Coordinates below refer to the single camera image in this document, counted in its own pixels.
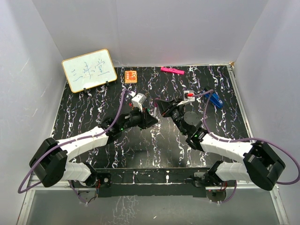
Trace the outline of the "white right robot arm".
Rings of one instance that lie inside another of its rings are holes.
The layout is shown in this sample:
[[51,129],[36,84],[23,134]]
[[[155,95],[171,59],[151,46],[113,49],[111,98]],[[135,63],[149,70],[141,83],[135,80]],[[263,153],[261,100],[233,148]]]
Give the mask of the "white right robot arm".
[[271,191],[285,169],[285,163],[264,141],[237,142],[213,137],[202,126],[199,114],[184,111],[180,100],[157,99],[162,117],[170,117],[186,143],[194,150],[215,153],[233,159],[233,163],[217,161],[206,173],[206,180],[220,186],[229,180],[252,182],[263,190]]

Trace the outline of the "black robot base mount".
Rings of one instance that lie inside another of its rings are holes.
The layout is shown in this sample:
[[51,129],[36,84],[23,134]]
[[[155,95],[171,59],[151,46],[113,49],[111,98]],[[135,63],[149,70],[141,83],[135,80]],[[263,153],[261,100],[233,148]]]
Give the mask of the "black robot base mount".
[[212,191],[226,191],[234,181],[213,183],[207,179],[207,168],[115,168],[96,169],[93,181],[85,186],[73,181],[76,188],[92,188],[97,197],[115,196],[193,196],[205,198]]

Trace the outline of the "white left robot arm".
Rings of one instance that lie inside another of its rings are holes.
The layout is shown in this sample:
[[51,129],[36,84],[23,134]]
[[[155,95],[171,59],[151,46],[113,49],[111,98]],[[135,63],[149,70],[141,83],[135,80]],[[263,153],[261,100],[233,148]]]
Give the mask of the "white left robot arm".
[[73,163],[72,159],[94,148],[109,145],[126,129],[147,129],[157,122],[148,109],[135,107],[129,113],[121,114],[117,120],[107,117],[92,130],[73,138],[45,139],[29,166],[46,188],[61,180],[78,181],[83,186],[92,187],[97,182],[96,170],[89,163]]

